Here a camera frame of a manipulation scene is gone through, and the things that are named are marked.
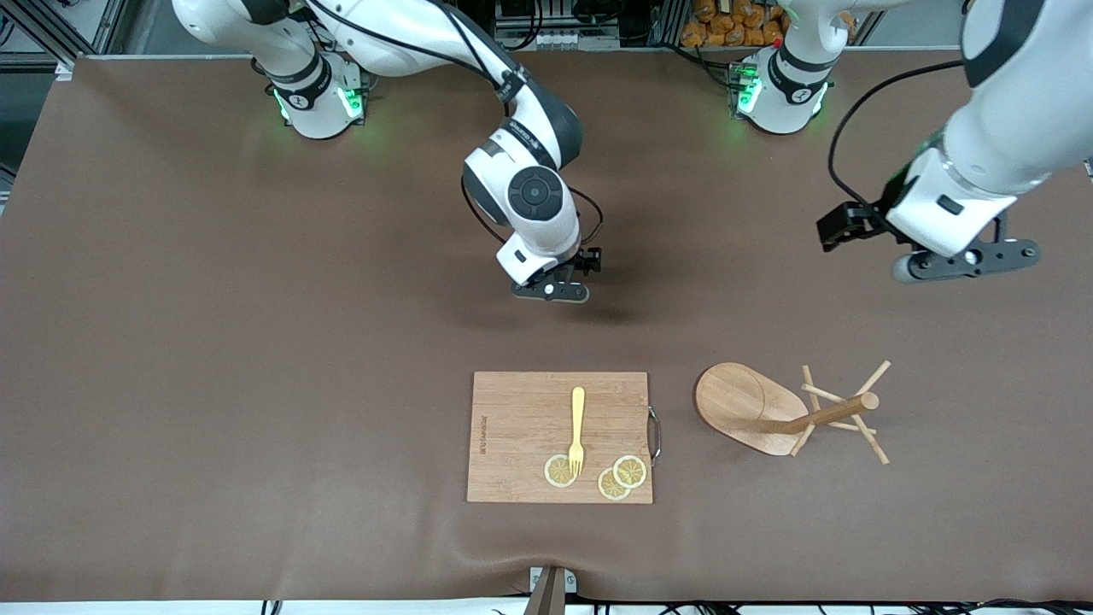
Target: gold fork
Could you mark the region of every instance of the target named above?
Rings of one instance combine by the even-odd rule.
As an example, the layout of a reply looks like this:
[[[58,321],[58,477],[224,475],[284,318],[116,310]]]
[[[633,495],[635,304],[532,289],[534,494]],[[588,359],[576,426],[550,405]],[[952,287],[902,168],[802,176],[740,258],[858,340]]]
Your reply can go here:
[[[569,446],[569,474],[580,476],[585,466],[585,448],[580,446],[580,425],[585,422],[585,390],[573,389],[573,445]]]

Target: wooden dowel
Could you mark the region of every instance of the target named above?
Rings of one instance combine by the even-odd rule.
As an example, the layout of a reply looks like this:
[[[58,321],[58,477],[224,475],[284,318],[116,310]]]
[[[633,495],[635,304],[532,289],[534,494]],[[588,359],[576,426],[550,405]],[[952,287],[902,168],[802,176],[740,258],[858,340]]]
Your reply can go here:
[[[812,371],[809,370],[809,367],[808,366],[801,366],[801,371],[804,372],[804,385],[808,385],[809,387],[814,387],[815,383],[812,382]],[[820,412],[820,399],[816,398],[815,393],[809,393],[809,400],[812,401],[812,412],[813,413],[819,413]]]
[[[863,393],[857,398],[851,398],[849,401],[838,404],[837,406],[824,409],[819,413],[804,415],[789,422],[789,431],[791,434],[796,434],[804,430],[809,425],[826,425],[833,421],[857,416],[866,411],[874,411],[879,405],[880,399],[878,399],[875,394]]]
[[[869,434],[869,428],[866,427],[866,422],[861,421],[861,417],[859,417],[858,415],[854,415],[850,418],[853,418],[854,423],[857,424],[858,429],[861,430],[861,435],[866,437],[866,441],[869,442],[869,447],[873,450],[874,453],[877,453],[877,457],[880,458],[881,465],[888,465],[890,463],[888,456],[884,454],[884,451],[881,449],[881,446],[877,443],[877,439],[873,438],[873,435]]]
[[[845,423],[828,423],[824,427],[834,427],[835,429],[842,429],[843,431],[858,431],[857,426],[846,425]],[[875,435],[877,430],[870,428],[869,433]]]
[[[827,393],[823,389],[816,389],[815,387],[812,387],[811,385],[802,385],[801,386],[801,391],[808,391],[809,393],[811,393],[813,395],[819,395],[819,397],[823,398],[824,400],[827,400],[828,402],[835,402],[836,404],[845,404],[846,403],[846,400],[839,398],[838,395],[835,395],[834,393]]]
[[[869,377],[869,380],[867,380],[866,383],[861,386],[861,389],[859,389],[858,392],[855,393],[855,395],[861,395],[866,391],[872,389],[872,387],[877,385],[877,381],[880,380],[881,377],[884,376],[884,372],[886,372],[888,369],[891,367],[892,367],[892,362],[885,360],[883,364],[881,364],[881,367],[877,368],[877,371],[873,372],[873,376]]]
[[[811,423],[809,424],[808,427],[804,428],[804,431],[801,433],[801,437],[797,439],[797,443],[794,445],[794,448],[790,449],[790,451],[789,451],[789,454],[791,457],[795,457],[795,458],[797,457],[797,453],[799,453],[800,450],[801,450],[801,447],[803,447],[804,443],[809,441],[809,436],[812,436],[812,430],[815,429],[815,428],[816,428],[816,426],[813,425],[813,424],[811,424]]]

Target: lemon slice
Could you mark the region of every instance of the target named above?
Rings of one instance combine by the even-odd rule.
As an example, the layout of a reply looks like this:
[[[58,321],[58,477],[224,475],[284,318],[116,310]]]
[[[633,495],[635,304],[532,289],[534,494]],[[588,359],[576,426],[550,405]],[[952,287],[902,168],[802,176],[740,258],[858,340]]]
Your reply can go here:
[[[577,480],[569,473],[569,458],[567,456],[554,456],[546,460],[546,465],[543,466],[543,476],[546,477],[548,483],[555,487],[568,487]]]
[[[648,473],[645,471],[645,462],[634,456],[619,458],[611,469],[615,483],[626,489],[637,489],[645,483]]]
[[[628,496],[630,489],[623,487],[618,482],[615,482],[614,472],[612,471],[613,469],[609,468],[604,470],[602,473],[600,473],[600,480],[598,483],[600,485],[600,494],[604,498],[613,502],[616,502]]]

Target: brown table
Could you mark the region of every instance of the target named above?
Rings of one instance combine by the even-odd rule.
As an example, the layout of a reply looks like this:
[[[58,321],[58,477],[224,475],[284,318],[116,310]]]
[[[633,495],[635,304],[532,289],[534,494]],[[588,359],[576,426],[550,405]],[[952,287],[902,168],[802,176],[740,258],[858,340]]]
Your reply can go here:
[[[612,600],[1093,599],[1089,179],[1013,209],[1045,256],[1008,275],[903,286],[891,240],[815,237],[849,100],[950,57],[848,54],[777,138],[670,54],[528,55],[608,213],[585,305],[509,296],[457,186],[501,117],[465,72],[385,81],[316,142],[245,61],[79,62],[0,222],[0,599],[504,594],[545,563]],[[877,193],[966,97],[959,71],[878,96],[846,179]],[[693,410],[716,363],[846,393],[882,359],[889,466]],[[656,504],[466,504],[474,370],[647,371]]]

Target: wooden stand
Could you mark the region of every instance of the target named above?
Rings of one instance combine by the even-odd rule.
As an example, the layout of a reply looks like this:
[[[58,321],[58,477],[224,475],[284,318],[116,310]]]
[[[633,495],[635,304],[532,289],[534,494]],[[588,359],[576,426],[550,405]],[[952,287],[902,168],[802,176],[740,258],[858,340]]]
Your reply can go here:
[[[892,366],[889,362],[873,372],[849,400],[818,389],[808,366],[802,368],[812,414],[800,399],[765,376],[740,364],[720,364],[706,370],[695,389],[698,415],[710,427],[757,451],[771,456],[796,457],[816,426],[830,425],[861,434],[882,464],[888,456],[877,442],[875,430],[869,429],[861,414],[873,411],[880,399],[869,390]],[[820,398],[835,405],[821,409]],[[838,423],[849,418],[854,425]]]

